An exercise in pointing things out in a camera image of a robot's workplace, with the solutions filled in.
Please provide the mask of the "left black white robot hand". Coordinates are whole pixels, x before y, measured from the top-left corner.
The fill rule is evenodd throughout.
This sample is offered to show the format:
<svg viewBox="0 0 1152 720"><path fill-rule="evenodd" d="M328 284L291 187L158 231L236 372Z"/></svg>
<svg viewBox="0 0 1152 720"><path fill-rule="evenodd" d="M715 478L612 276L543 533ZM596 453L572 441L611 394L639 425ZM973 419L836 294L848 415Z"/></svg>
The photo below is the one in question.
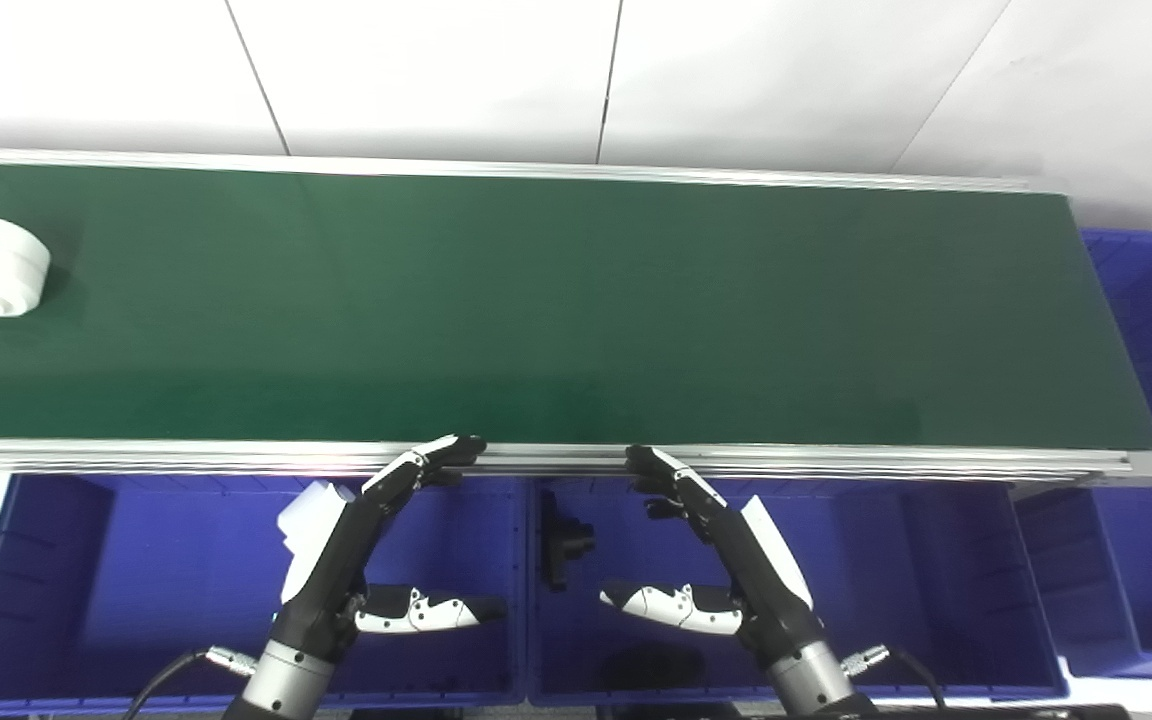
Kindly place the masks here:
<svg viewBox="0 0 1152 720"><path fill-rule="evenodd" d="M503 598L426 593L387 585L370 591L364 570L391 520L426 486L454 486L486 448L477 435L450 434L388 462L346 501L306 578L280 607L268 650L294 661L338 664L365 634L419 634L483 626L506 617Z"/></svg>

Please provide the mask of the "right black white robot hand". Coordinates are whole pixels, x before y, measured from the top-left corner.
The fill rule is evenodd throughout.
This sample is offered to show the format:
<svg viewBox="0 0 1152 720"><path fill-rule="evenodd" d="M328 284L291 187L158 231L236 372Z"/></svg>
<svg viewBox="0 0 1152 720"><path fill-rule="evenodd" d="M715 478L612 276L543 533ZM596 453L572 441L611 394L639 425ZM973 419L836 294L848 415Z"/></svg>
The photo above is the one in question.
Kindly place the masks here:
<svg viewBox="0 0 1152 720"><path fill-rule="evenodd" d="M628 446L626 468L634 475L634 488L650 497L650 518L685 520L694 535L717 551L730 588L607 579L600 601L685 632L735 635L761 669L785 659L832 655L812 601L796 592L803 577L785 569L794 561L787 544L751 524L758 503L733 509L700 473L654 446Z"/></svg>

